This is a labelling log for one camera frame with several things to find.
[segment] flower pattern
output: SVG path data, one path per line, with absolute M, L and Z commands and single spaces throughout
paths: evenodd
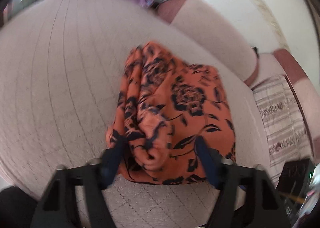
M 226 94 L 212 66 L 176 58 L 150 42 L 126 61 L 108 147 L 128 144 L 119 172 L 135 183 L 188 184 L 206 177 L 195 144 L 236 160 Z

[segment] beige sofa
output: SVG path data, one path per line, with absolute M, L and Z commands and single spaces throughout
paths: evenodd
M 170 25 L 127 0 L 42 0 L 0 30 L 0 175 L 39 198 L 57 165 L 77 167 L 100 156 L 128 52 L 150 40 L 218 69 L 237 163 L 268 169 L 267 137 L 247 84 L 285 74 L 275 56 L 258 60 L 199 0 L 187 0 Z M 316 127 L 310 131 L 316 138 Z M 206 182 L 152 186 L 118 176 L 104 195 L 117 227 L 194 228 L 207 221 L 218 192 Z M 85 223 L 81 190 L 79 198 Z

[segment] striped fabric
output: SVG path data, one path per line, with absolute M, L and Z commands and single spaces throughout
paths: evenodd
M 265 127 L 271 181 L 276 186 L 284 163 L 312 157 L 302 114 L 283 75 L 273 76 L 253 90 Z

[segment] orange garment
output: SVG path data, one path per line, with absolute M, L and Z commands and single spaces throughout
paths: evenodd
M 137 183 L 204 181 L 195 140 L 235 161 L 235 136 L 226 94 L 212 66 L 188 65 L 159 44 L 137 47 L 127 58 L 113 126 L 128 146 L 119 172 Z

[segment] striped cushion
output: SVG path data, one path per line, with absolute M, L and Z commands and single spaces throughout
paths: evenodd
M 297 101 L 283 75 L 259 84 L 253 95 L 267 135 L 270 178 L 277 185 L 286 161 L 312 157 L 310 141 Z

